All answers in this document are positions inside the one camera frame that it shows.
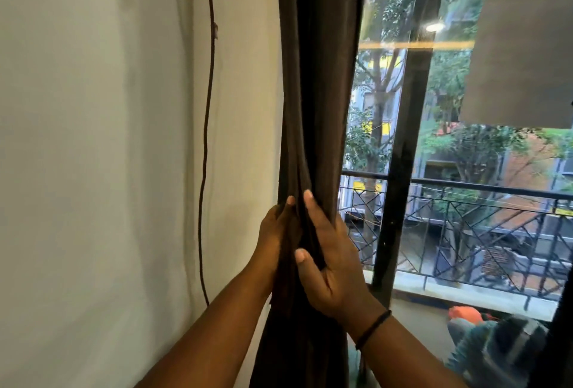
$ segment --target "metal railing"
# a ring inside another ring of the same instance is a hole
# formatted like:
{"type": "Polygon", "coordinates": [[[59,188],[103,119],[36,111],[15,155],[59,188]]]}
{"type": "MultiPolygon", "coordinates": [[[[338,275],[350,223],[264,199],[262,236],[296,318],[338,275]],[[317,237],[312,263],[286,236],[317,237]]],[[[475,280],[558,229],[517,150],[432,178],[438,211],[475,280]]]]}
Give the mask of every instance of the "metal railing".
{"type": "MultiPolygon", "coordinates": [[[[376,257],[386,176],[343,171],[339,211],[365,269],[376,257]]],[[[558,300],[573,262],[573,194],[413,178],[397,270],[558,300]]]]}

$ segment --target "black wristband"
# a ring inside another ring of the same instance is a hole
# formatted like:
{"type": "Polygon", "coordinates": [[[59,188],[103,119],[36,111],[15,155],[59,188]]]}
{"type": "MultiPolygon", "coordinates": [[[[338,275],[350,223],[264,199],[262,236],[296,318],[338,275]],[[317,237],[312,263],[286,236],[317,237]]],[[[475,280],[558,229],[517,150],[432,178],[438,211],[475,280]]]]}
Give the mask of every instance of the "black wristband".
{"type": "Polygon", "coordinates": [[[370,336],[374,334],[374,331],[391,315],[392,311],[387,310],[380,317],[378,317],[378,319],[376,319],[376,321],[367,330],[365,330],[364,334],[358,338],[358,341],[356,341],[356,350],[360,350],[366,344],[370,336]]]}

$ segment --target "white wall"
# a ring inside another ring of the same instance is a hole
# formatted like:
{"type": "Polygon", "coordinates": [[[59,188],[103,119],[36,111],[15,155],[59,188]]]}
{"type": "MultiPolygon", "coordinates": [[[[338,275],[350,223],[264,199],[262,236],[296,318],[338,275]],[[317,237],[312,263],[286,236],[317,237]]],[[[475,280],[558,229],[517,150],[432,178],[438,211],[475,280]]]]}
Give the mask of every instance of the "white wall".
{"type": "MultiPolygon", "coordinates": [[[[204,269],[211,299],[247,263],[260,221],[276,203],[283,110],[278,0],[214,0],[214,7],[219,34],[204,204],[204,269]]],[[[207,0],[193,0],[193,17],[197,200],[209,75],[207,0]]],[[[194,304],[203,308],[194,265],[194,304]]],[[[236,386],[248,385],[259,336],[260,330],[236,386]]]]}

